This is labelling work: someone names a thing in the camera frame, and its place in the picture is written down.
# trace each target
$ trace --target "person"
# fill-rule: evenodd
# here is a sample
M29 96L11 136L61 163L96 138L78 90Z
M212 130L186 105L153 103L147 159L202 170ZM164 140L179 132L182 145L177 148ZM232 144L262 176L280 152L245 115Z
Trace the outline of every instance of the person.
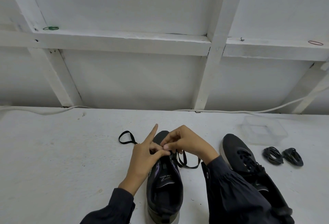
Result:
M133 149L125 179L113 190L109 204L87 214L81 224L129 224L135 208L134 195L156 161L169 151L198 156L206 179L209 223L279 224L270 203L256 188L232 171L218 152L185 125L171 131L161 145L153 143L156 124L145 141Z

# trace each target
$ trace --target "dark shirt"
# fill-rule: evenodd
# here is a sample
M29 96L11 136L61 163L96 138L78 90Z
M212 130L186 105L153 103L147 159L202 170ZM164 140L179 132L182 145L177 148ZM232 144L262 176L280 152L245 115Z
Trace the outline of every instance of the dark shirt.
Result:
M206 179L209 223L279 224L271 214L270 203L232 171L221 156L207 166L202 162ZM124 189L114 189L109 205L91 212L80 224L129 224L135 208L134 197Z

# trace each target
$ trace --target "black sneaker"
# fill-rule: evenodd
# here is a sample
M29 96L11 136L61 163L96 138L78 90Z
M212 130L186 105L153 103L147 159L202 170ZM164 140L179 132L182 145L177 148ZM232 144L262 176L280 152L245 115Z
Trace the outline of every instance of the black sneaker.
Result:
M265 172L265 168L258 164L247 145L237 136L227 134L220 143L220 155L228 166L247 182L253 185L271 204L274 215L282 223L293 224L292 209L288 207L282 194Z
M153 142L160 144L169 132L159 132ZM161 157L151 169L146 186L146 220L155 224L176 224L183 203L183 183L178 171L177 153Z

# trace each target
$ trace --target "clear plastic container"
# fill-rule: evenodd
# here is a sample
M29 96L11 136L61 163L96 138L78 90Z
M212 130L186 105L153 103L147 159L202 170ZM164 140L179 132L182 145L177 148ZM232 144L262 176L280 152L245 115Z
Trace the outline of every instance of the clear plastic container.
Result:
M250 144L276 146L288 136L278 120L261 116L246 116L241 125Z

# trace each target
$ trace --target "person's left hand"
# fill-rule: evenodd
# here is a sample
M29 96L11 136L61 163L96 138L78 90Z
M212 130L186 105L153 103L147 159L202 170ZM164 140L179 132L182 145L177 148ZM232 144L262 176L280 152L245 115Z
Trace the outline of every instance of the person's left hand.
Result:
M125 189L133 196L145 181L154 164L164 155L170 155L170 151L164 150L153 142L158 124L154 126L144 142L135 144L126 178L120 183L119 188Z

